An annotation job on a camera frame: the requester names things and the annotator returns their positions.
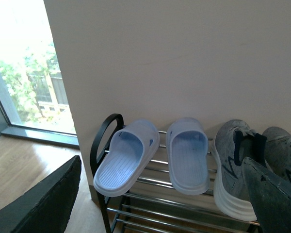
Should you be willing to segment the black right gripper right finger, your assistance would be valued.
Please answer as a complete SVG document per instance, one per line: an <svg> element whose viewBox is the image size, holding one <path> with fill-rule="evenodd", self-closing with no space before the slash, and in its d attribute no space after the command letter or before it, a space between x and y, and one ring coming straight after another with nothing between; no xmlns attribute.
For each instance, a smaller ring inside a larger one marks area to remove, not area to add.
<svg viewBox="0 0 291 233"><path fill-rule="evenodd" d="M291 184L246 157L242 175L264 233L291 233Z"/></svg>

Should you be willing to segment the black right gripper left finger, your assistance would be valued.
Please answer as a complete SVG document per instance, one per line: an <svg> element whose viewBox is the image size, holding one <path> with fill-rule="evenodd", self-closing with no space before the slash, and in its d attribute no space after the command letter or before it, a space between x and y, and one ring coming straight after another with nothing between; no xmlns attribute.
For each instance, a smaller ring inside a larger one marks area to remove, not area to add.
<svg viewBox="0 0 291 233"><path fill-rule="evenodd" d="M63 233L80 179L81 159L76 155L0 210L0 233Z"/></svg>

